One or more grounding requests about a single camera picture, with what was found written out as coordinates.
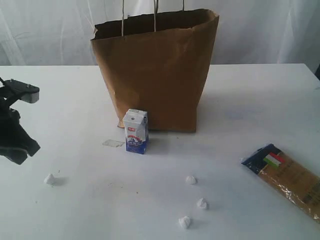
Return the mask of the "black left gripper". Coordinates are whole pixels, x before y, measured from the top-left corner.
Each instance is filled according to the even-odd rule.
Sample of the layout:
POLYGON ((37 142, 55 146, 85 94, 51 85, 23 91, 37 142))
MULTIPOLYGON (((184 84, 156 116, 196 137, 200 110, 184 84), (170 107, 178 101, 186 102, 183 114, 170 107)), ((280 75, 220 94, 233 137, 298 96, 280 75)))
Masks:
POLYGON ((17 165, 21 165, 28 156, 34 156, 41 147, 17 125, 20 117, 11 106, 17 100, 34 104, 39 98, 37 86, 18 80, 4 80, 0 88, 0 155, 17 165))

